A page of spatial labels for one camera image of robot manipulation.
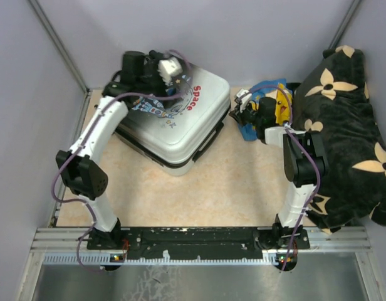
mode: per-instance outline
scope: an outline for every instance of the toy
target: toy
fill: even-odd
[[[285,94],[289,98],[290,105],[287,103],[288,100],[282,92],[274,88],[275,86],[285,91]],[[273,123],[273,125],[283,125],[285,122],[289,121],[290,106],[292,104],[292,92],[286,88],[286,80],[283,78],[274,81],[263,81],[253,86],[250,90],[256,90],[256,92],[254,92],[251,97],[248,98],[248,96],[246,96],[242,99],[242,104],[235,107],[229,114],[238,122],[239,130],[242,133],[243,139],[246,141],[254,141],[260,138],[256,135],[256,126],[251,124],[243,125],[240,115],[244,115],[244,119],[250,123],[248,117],[255,114],[261,106],[267,106],[266,108],[263,108],[262,115],[264,115],[265,111],[270,112],[270,110],[273,110],[275,119],[274,121],[269,120],[269,122]]]

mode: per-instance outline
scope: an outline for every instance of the gray wall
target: gray wall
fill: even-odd
[[[90,88],[120,68],[125,50],[175,48],[248,85],[303,80],[352,0],[39,0]]]
[[[342,44],[362,49],[367,60],[367,86],[377,123],[386,143],[386,0],[365,0]],[[386,282],[386,228],[365,221]]]
[[[55,154],[71,143],[82,102],[27,1],[0,1],[0,301],[14,300],[46,226]]]

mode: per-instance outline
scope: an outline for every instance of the silver suitcase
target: silver suitcase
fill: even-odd
[[[211,146],[231,107],[225,79],[192,65],[190,74],[180,81],[187,85],[181,101],[162,105],[141,98],[115,131],[124,143],[172,176],[187,173]]]

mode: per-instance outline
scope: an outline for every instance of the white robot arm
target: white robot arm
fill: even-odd
[[[144,55],[142,53],[126,52],[123,59],[135,69],[138,63],[140,67],[143,67]],[[175,57],[158,60],[157,66],[160,78],[167,83],[183,71]],[[133,78],[131,83],[136,84],[136,79]],[[85,204],[89,205],[89,210],[93,211],[95,217],[95,231],[103,236],[108,236],[108,233],[113,232],[116,225],[119,228],[120,223],[114,215],[105,193],[108,176],[98,165],[111,135],[122,119],[127,116],[128,105],[133,107],[134,102],[131,97],[149,96],[148,93],[133,92],[139,87],[150,89],[151,86],[147,84],[147,80],[142,83],[137,82],[135,86],[124,82],[110,82],[104,89],[104,95],[125,95],[125,92],[128,92],[126,95],[129,96],[122,99],[115,99],[113,96],[102,97],[93,118],[79,139],[67,152],[60,150],[56,155],[57,165],[60,168],[65,186],[69,187],[72,193],[83,200]],[[158,87],[158,82],[155,82],[153,87]],[[157,99],[170,100],[179,98],[181,95],[179,93],[171,97],[157,97]]]
[[[93,132],[85,142],[84,148],[79,152],[78,156],[88,156],[91,161],[98,165],[101,161],[101,156],[105,147],[110,140],[111,135],[114,133],[118,124],[128,114],[128,108],[125,102],[115,102],[112,106],[102,114],[103,108],[110,103],[113,97],[103,97],[100,100],[96,112],[91,119],[87,128],[83,131],[80,138],[70,147],[70,152],[74,153],[80,146],[81,141],[85,138],[91,127],[94,126]],[[102,115],[98,119],[98,122],[94,125],[95,120],[99,115]],[[112,208],[108,202],[107,194],[105,191],[103,194],[90,199],[88,196],[79,194],[79,198],[87,201],[96,215],[95,228],[102,232],[111,232],[115,224],[117,223],[117,217],[114,215]]]
[[[303,135],[306,132],[302,130],[291,130],[293,134]],[[285,127],[269,127],[265,130],[265,143],[275,145],[283,149],[283,136],[287,135]],[[278,213],[279,222],[282,228],[294,228],[303,206],[316,188],[315,183],[304,184],[296,187],[294,182],[289,182],[284,205]]]
[[[275,145],[283,149],[284,171],[289,186],[284,205],[277,214],[274,225],[278,225],[279,238],[290,237],[292,234],[299,235],[300,232],[296,234],[295,229],[303,225],[301,219],[303,208],[315,191],[317,182],[314,166],[306,155],[314,161],[321,176],[328,171],[328,162],[321,136],[318,132],[293,130],[289,125],[275,126],[276,101],[270,98],[264,99],[258,110],[254,110],[252,106],[248,106],[252,93],[254,91],[245,89],[238,91],[235,96],[237,105],[231,112],[231,116],[241,125],[254,125],[257,138],[265,144]]]

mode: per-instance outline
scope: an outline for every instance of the floral pattern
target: floral pattern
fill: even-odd
[[[369,217],[370,219],[372,219],[372,217],[373,217],[375,208],[377,208],[377,207],[380,206],[380,205],[381,205],[381,202],[378,202],[378,204],[375,205],[374,208],[371,210],[370,214],[368,215],[368,217]]]
[[[308,120],[306,120],[306,122],[305,122],[305,130],[307,131],[307,132],[309,132],[309,131],[316,131],[316,132],[321,132],[322,130],[323,130],[323,128],[324,128],[324,125],[323,125],[323,123],[322,122],[320,122],[320,121],[316,121],[315,123],[313,123],[312,121],[311,121],[311,119],[308,119]]]
[[[315,202],[314,198],[320,198],[321,201]],[[329,196],[322,196],[321,194],[316,194],[310,204],[308,205],[311,210],[314,212],[317,212],[318,214],[321,215],[328,215],[325,209],[325,205],[327,202],[331,199]]]
[[[320,86],[315,86],[310,89],[305,97],[321,92],[322,95],[328,97],[330,100],[334,100],[336,97],[336,91],[353,91],[357,89],[356,85],[345,82],[334,82],[332,73],[325,68],[320,78]]]
[[[381,145],[377,142],[374,147],[374,153],[376,160],[366,160],[357,163],[353,166],[355,169],[369,172],[383,172],[386,177],[386,152],[382,149]]]
[[[355,49],[350,47],[350,46],[347,46],[347,45],[343,45],[343,46],[339,46],[335,49],[335,52],[339,52],[339,51],[343,51],[344,54],[346,54],[347,57],[351,58],[352,55],[354,54],[355,52]]]

